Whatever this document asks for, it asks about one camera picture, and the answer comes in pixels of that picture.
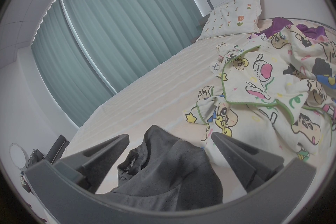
mattress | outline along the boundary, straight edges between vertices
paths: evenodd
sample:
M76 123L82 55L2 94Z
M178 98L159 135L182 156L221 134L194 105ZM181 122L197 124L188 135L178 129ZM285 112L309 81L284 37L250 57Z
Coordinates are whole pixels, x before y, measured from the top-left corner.
M299 23L309 27L319 25L305 20L291 21L295 25ZM271 19L260 20L258 27L263 30L271 24ZM326 28L326 32L330 39L336 39L336 31ZM209 38L199 40L183 49L98 107L78 130L62 157L80 152L117 135L128 134L129 146L112 166L97 191L106 193L118 185L117 165L125 160L131 149L141 144L145 131L153 124L196 146L202 146L201 140L206 126L186 123L182 111L195 104L199 88L205 85L221 86L221 80L216 78L208 67L217 58L216 45L221 42L239 44L246 41L249 36L249 34L236 34ZM314 193L314 189L327 172L328 161L335 152L334 148L335 143L326 154L312 158L318 174L311 185L310 194ZM246 194L229 167L214 164L213 169L222 181L223 202L232 201Z

dark gray clothing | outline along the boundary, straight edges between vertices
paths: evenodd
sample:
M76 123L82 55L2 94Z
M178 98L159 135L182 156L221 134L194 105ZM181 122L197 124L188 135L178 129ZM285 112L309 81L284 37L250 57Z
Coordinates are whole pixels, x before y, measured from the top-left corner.
M156 125L118 166L118 179L118 187L100 198L153 211L198 209L223 198L205 151Z

cartoon print blanket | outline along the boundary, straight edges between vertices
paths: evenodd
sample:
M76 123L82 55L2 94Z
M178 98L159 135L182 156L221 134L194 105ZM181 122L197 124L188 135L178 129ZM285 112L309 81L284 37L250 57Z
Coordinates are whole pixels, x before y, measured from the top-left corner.
M227 166L212 132L281 155L285 163L296 155L308 160L330 146L336 127L334 41L321 34L308 38L290 23L271 36L252 34L244 44L216 49L210 69L222 85L200 89L195 106L183 112L187 122L207 125L203 141L212 162Z

tulip print pillow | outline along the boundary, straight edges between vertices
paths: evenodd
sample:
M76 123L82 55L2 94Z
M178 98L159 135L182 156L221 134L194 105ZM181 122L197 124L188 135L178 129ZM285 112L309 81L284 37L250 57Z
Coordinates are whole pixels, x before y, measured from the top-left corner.
M232 0L210 13L199 39L258 32L260 14L260 0Z

curtain pleat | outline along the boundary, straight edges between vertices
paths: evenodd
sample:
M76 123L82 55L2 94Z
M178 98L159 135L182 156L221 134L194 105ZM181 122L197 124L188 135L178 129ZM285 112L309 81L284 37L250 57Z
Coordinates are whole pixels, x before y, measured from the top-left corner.
M71 22L117 91L200 34L194 0L64 0Z
M48 90L78 126L113 96L78 48L60 0L48 10L31 49Z

